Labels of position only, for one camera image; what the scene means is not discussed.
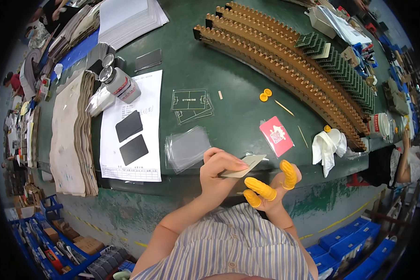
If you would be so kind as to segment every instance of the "toothpick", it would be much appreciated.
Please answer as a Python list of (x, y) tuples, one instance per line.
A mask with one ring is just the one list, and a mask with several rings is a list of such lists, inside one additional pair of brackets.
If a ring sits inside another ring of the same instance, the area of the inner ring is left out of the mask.
[(305, 145), (308, 148), (308, 144), (306, 143), (305, 137), (303, 136), (303, 133), (302, 133), (302, 130), (300, 129), (300, 126), (297, 126), (297, 127), (299, 128), (300, 134), (302, 134), (303, 141), (305, 141)]
[(288, 113), (290, 113), (292, 116), (294, 116), (294, 114), (290, 110), (286, 109), (285, 106), (283, 106), (282, 104), (280, 104), (279, 101), (277, 101), (277, 100), (274, 100), (274, 101), (275, 101), (275, 103), (279, 104), (283, 109), (285, 109), (286, 111), (288, 111)]

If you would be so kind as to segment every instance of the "red shirt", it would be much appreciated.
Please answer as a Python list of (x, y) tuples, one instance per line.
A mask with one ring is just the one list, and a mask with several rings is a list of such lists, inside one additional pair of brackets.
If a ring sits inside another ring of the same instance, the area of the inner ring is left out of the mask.
[(12, 90), (13, 90), (13, 91), (19, 90), (19, 91), (17, 92), (17, 95), (18, 95), (18, 96), (24, 96), (24, 93), (23, 93), (23, 88), (20, 86), (20, 79), (19, 79), (19, 76), (20, 76), (20, 75), (18, 75), (18, 74), (14, 74), (14, 75), (11, 77), (11, 87), (12, 87)]

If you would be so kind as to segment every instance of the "white box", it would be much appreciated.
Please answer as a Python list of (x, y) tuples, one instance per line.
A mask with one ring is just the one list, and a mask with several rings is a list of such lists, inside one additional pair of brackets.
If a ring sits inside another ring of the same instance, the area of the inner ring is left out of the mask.
[(309, 16), (309, 20), (311, 21), (311, 26), (314, 29), (324, 33), (326, 36), (333, 39), (336, 37), (337, 33), (336, 30), (333, 28), (329, 20), (325, 17), (325, 15), (319, 11), (316, 7), (311, 7), (309, 13), (305, 12), (306, 15)]

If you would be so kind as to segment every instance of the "plastic bag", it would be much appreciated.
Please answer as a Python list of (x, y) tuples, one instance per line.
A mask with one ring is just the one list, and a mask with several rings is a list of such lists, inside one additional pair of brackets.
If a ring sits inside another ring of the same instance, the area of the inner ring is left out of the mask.
[(172, 134), (165, 140), (165, 155), (176, 174), (203, 160), (204, 153), (210, 148), (207, 131), (202, 126), (195, 126), (181, 134)]
[(111, 94), (106, 87), (101, 86), (89, 99), (85, 111), (89, 112), (90, 116), (94, 117), (99, 115), (107, 107), (115, 102), (115, 96)]

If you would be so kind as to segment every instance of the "printed form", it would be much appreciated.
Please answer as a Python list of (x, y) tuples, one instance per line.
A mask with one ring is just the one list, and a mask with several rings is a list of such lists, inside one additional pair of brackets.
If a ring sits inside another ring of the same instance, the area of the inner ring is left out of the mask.
[[(130, 104), (116, 98), (115, 103), (104, 110), (102, 115), (99, 158), (101, 176), (128, 181), (161, 182), (158, 123), (162, 70), (135, 76), (133, 79), (140, 87), (140, 97)], [(143, 130), (119, 143), (115, 125), (135, 110), (140, 113)], [(120, 147), (140, 134), (145, 139), (148, 154), (126, 166)]]

